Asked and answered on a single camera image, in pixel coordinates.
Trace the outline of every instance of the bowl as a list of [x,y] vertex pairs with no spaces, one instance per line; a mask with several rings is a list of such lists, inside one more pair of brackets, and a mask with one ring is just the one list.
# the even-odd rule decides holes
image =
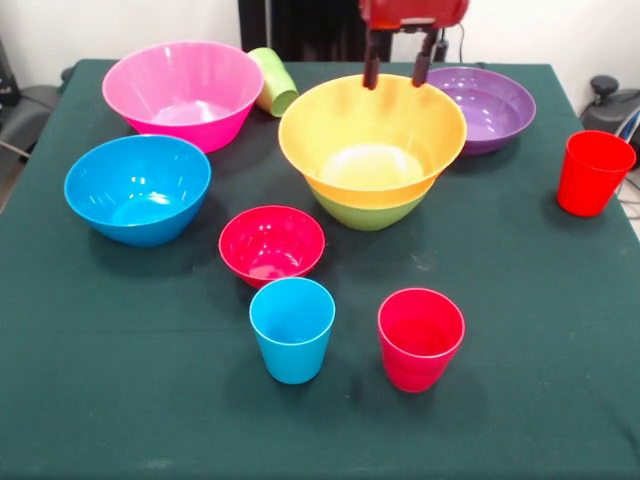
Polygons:
[[536,116],[536,102],[526,88],[489,70],[433,69],[429,72],[429,84],[460,105],[467,119],[463,156],[484,155],[504,147]]
[[375,231],[387,228],[403,219],[416,208],[426,193],[420,194],[414,200],[403,205],[388,208],[358,208],[341,205],[312,189],[312,193],[318,203],[338,222],[355,230]]
[[466,133],[460,108],[443,92],[380,74],[373,91],[353,75],[304,93],[285,112],[278,138],[322,197],[386,209],[424,195],[455,160]]
[[324,252],[322,228],[292,207],[265,205],[246,210],[222,230],[224,263],[252,287],[283,277],[302,277]]
[[193,220],[211,182],[209,160],[174,137],[135,135],[112,140],[69,170],[69,206],[105,236],[136,247],[176,238]]
[[242,50],[180,41],[117,62],[102,94],[139,133],[172,135],[209,153],[235,138],[263,83],[258,64]]

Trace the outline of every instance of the red robot arm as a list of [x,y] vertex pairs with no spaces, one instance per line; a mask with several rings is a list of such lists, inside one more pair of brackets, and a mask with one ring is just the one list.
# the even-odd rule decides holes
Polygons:
[[360,14],[367,23],[367,51],[363,85],[376,87],[380,59],[378,32],[425,31],[422,49],[416,58],[413,85],[426,82],[431,63],[431,52],[438,29],[460,23],[469,8],[470,0],[359,0]]

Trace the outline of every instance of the cup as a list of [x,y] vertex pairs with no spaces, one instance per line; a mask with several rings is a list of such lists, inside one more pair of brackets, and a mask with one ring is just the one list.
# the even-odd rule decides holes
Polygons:
[[273,378],[299,384],[318,374],[335,313],[331,294],[308,278],[275,280],[256,293],[249,317]]
[[389,296],[378,312],[382,364],[407,393],[430,388],[444,373],[462,338],[462,312],[434,290],[408,288]]
[[567,141],[558,204],[581,217],[598,215],[635,161],[633,148],[615,135],[594,130],[573,134]]
[[256,48],[248,55],[256,61],[264,75],[264,86],[256,103],[274,117],[282,117],[289,105],[298,98],[296,84],[272,49]]

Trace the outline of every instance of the blue bowl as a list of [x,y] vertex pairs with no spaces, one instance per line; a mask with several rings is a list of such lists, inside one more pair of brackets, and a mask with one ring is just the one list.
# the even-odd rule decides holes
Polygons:
[[135,247],[176,238],[202,206],[211,165],[195,145],[135,135],[81,157],[64,182],[67,203],[103,235]]

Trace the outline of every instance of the red cup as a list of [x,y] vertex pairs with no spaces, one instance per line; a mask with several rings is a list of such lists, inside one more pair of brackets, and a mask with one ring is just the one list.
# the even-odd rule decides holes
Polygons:
[[636,152],[615,135],[595,130],[573,134],[567,141],[558,203],[580,217],[598,215],[635,162]]
[[408,288],[389,296],[378,312],[382,364],[391,383],[408,393],[431,387],[444,373],[462,338],[460,309],[426,288]]

